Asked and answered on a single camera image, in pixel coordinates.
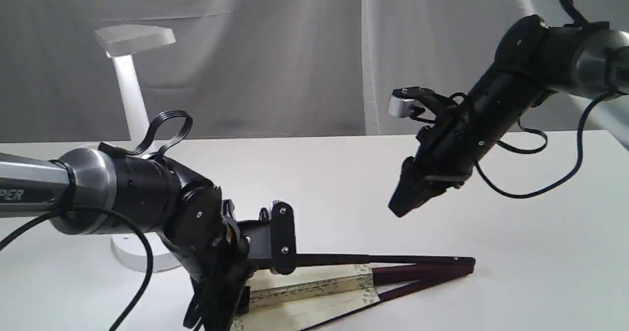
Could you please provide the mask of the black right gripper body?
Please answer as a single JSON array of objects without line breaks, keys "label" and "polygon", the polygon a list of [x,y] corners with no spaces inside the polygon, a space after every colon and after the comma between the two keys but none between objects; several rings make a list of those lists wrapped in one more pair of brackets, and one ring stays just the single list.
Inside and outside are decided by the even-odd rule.
[{"label": "black right gripper body", "polygon": [[418,133],[414,157],[422,176],[464,176],[515,124],[541,87],[522,76],[500,72],[481,78],[468,93],[449,97],[458,106]]}]

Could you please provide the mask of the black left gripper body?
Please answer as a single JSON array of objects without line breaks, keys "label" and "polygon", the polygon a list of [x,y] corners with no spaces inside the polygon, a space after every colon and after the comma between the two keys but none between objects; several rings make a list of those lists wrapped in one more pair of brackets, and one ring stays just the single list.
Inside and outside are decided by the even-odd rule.
[{"label": "black left gripper body", "polygon": [[255,223],[223,215],[197,218],[195,213],[175,213],[167,219],[167,248],[187,271],[193,287],[185,328],[231,329],[252,273],[246,232]]}]

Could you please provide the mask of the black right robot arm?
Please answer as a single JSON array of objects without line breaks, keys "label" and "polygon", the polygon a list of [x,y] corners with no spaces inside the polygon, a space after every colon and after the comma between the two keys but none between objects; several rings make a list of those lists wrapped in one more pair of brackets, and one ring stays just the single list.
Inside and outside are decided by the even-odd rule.
[{"label": "black right robot arm", "polygon": [[[423,124],[415,156],[404,159],[388,207],[397,217],[420,208],[449,188],[461,188],[474,171],[501,196],[529,199],[566,183],[583,162],[583,132],[593,109],[628,94],[628,33],[608,21],[588,21],[573,0],[559,0],[572,19],[551,27],[539,15],[525,16],[505,33],[494,61],[469,92],[443,96],[426,87],[391,92],[389,113]],[[589,100],[576,130],[577,158],[564,177],[535,192],[509,193],[492,183],[480,160],[495,145],[517,154],[523,149],[502,141],[522,115],[553,94],[564,92]]]}]

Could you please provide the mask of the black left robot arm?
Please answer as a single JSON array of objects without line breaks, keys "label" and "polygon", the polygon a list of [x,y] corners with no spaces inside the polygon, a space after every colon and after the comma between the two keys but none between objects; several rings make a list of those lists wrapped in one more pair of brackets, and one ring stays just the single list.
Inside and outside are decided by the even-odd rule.
[{"label": "black left robot arm", "polygon": [[245,266],[249,241],[222,189],[175,160],[110,154],[103,148],[76,148],[50,161],[2,154],[1,216],[30,217],[2,239],[1,248],[46,221],[66,235],[133,233],[139,238],[146,253],[144,279],[112,331],[138,304],[155,271],[149,233],[159,235],[190,275],[194,293],[184,327],[232,327],[250,276]]}]

